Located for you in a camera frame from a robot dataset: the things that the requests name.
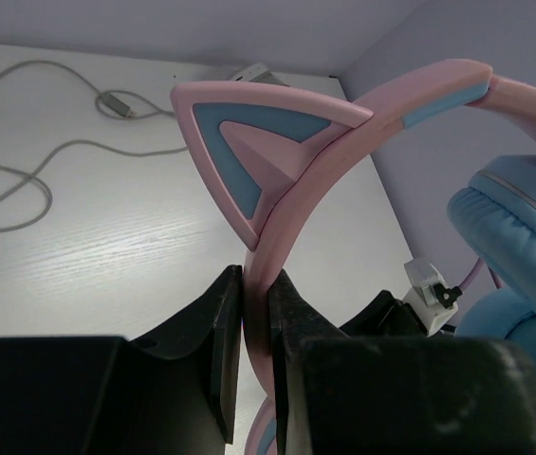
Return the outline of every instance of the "headphones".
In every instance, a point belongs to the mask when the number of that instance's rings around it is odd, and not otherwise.
[[[183,83],[171,100],[205,185],[249,249],[245,340],[272,400],[267,292],[343,175],[390,137],[456,106],[496,112],[536,141],[536,88],[469,60],[419,68],[354,102],[251,82]],[[536,361],[536,155],[493,160],[453,197],[448,214],[508,285],[477,302],[456,335],[508,338]]]

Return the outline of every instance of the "wall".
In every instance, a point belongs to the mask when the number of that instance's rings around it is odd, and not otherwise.
[[[429,0],[349,67],[342,85],[353,100],[448,58],[485,62],[497,74],[536,85],[536,1]],[[458,283],[475,255],[447,220],[447,202],[496,156],[535,153],[536,145],[503,120],[463,108],[417,125],[373,157],[414,256]],[[460,315],[492,289],[483,271],[460,301]]]

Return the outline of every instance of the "triangular ear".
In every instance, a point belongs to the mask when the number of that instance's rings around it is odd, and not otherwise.
[[[171,101],[205,185],[250,250],[316,155],[373,115],[347,101],[250,82],[183,83]]]

